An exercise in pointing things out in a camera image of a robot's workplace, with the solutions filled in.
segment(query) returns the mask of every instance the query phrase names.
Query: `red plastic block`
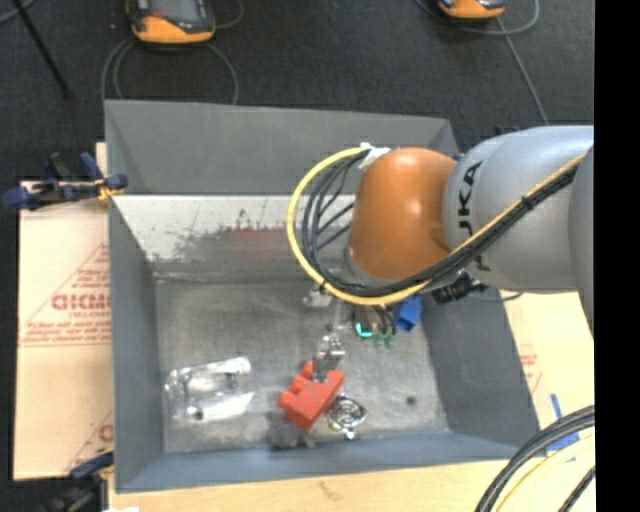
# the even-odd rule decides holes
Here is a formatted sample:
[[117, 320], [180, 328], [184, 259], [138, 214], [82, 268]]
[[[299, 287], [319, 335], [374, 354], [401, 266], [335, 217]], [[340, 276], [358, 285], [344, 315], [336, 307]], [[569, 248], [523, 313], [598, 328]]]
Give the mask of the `red plastic block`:
[[278, 401], [287, 418], [305, 430], [313, 427], [344, 381], [344, 373], [340, 370], [329, 370], [325, 382], [313, 382], [312, 374], [313, 361], [307, 361], [300, 375], [293, 378], [289, 389], [280, 395]]

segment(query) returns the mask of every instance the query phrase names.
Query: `cable tie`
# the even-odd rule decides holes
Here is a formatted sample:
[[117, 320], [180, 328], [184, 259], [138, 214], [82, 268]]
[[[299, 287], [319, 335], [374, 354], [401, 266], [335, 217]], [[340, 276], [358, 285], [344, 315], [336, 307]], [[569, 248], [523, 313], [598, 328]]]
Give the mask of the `cable tie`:
[[372, 146], [368, 142], [362, 142], [360, 144], [360, 147], [368, 149], [369, 153], [358, 164], [358, 169], [365, 169], [369, 167], [379, 157], [391, 151], [391, 148], [377, 148], [375, 146]]
[[529, 211], [533, 210], [536, 207], [533, 201], [531, 201], [527, 196], [522, 196], [520, 198], [520, 201], [527, 207], [527, 210]]

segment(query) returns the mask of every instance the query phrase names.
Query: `gray bin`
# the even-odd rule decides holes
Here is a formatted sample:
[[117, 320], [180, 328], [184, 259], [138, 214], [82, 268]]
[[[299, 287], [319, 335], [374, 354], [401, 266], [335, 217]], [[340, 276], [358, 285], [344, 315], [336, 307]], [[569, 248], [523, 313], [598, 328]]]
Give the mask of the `gray bin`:
[[[106, 113], [109, 171], [130, 179], [110, 208], [118, 491], [505, 458], [537, 431], [503, 306], [469, 298], [427, 301], [390, 350], [345, 335], [344, 389], [369, 411], [361, 439], [321, 425], [315, 448], [265, 440], [278, 393], [333, 315], [301, 304], [312, 283], [282, 234], [288, 194], [317, 161], [363, 141], [453, 154], [448, 122], [131, 101]], [[167, 370], [230, 354], [252, 361], [247, 413], [172, 426]]]

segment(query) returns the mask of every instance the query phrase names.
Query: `green light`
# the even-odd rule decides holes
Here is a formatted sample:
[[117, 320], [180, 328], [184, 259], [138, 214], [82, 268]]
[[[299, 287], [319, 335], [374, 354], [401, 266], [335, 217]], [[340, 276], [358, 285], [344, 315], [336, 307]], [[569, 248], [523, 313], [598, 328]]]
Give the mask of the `green light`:
[[371, 331], [362, 330], [362, 324], [360, 322], [356, 322], [355, 327], [356, 327], [356, 333], [361, 338], [371, 338], [371, 336], [373, 336], [373, 333]]

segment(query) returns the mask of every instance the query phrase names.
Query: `yellow cable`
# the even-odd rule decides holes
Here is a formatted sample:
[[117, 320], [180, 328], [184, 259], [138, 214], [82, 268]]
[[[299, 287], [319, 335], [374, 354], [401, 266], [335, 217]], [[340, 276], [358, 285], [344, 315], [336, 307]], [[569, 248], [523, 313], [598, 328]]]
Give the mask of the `yellow cable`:
[[[287, 211], [286, 226], [287, 226], [287, 238], [289, 240], [289, 245], [291, 247], [291, 250], [293, 251], [294, 256], [298, 260], [298, 263], [304, 269], [304, 271], [309, 275], [309, 277], [311, 277], [320, 286], [324, 287], [332, 295], [335, 295], [336, 297], [344, 300], [345, 302], [350, 302], [352, 304], [358, 304], [361, 306], [377, 306], [380, 304], [393, 304], [396, 302], [400, 302], [406, 299], [407, 297], [410, 297], [411, 295], [419, 292], [421, 289], [428, 286], [433, 280], [430, 279], [428, 281], [424, 281], [422, 283], [411, 286], [409, 288], [405, 288], [403, 290], [399, 290], [397, 292], [390, 293], [388, 295], [381, 295], [379, 297], [359, 297], [357, 295], [352, 295], [350, 293], [339, 290], [338, 288], [336, 288], [330, 283], [327, 283], [324, 276], [322, 276], [319, 272], [317, 272], [311, 266], [311, 264], [307, 261], [307, 259], [302, 254], [302, 251], [300, 249], [300, 246], [298, 245], [298, 241], [296, 239], [296, 234], [295, 234], [295, 216], [296, 216], [298, 202], [300, 201], [300, 197], [302, 196], [302, 193], [307, 188], [307, 185], [311, 182], [311, 180], [313, 180], [313, 178], [315, 178], [323, 170], [327, 169], [328, 167], [331, 167], [333, 164], [335, 164], [336, 162], [339, 162], [343, 158], [348, 158], [350, 156], [358, 155], [364, 151], [367, 151], [368, 149], [369, 148], [367, 147], [356, 147], [356, 148], [345, 149], [343, 151], [340, 151], [339, 153], [335, 153], [331, 155], [330, 157], [316, 164], [302, 178], [300, 183], [298, 183], [298, 186], [296, 187], [296, 189], [291, 194], [291, 200], [289, 201], [289, 209]], [[577, 156], [576, 158], [572, 159], [571, 161], [563, 165], [560, 169], [558, 169], [556, 172], [551, 174], [547, 179], [545, 179], [544, 181], [536, 185], [533, 189], [531, 189], [524, 196], [524, 198], [525, 199], [530, 198], [531, 195], [537, 192], [539, 189], [546, 186], [548, 183], [556, 179], [559, 175], [563, 174], [568, 169], [571, 169], [572, 167], [577, 165], [584, 158], [585, 155], [586, 155], [586, 152], [582, 153], [581, 155]], [[521, 203], [521, 200], [513, 202], [511, 206], [506, 208], [500, 215], [498, 215], [492, 221], [485, 224], [485, 226], [483, 226], [482, 229], [476, 232], [475, 235], [471, 236], [470, 238], [465, 240], [462, 244], [460, 244], [456, 249], [454, 249], [449, 256], [467, 247], [469, 244], [475, 241], [478, 237], [480, 237], [486, 231], [491, 229], [491, 227], [493, 227], [496, 223], [500, 222], [506, 215], [511, 213], [516, 207], [520, 205], [520, 203]]]
[[501, 500], [496, 506], [496, 512], [507, 512], [513, 505], [518, 502], [523, 493], [525, 493], [531, 486], [539, 483], [540, 479], [544, 478], [550, 471], [554, 470], [561, 464], [564, 464], [569, 459], [578, 457], [584, 452], [591, 450], [596, 442], [595, 434], [590, 434], [574, 443], [570, 444], [566, 448], [562, 448], [555, 452], [553, 455], [546, 457], [542, 462], [532, 468], [518, 484], [511, 489], [504, 499]]

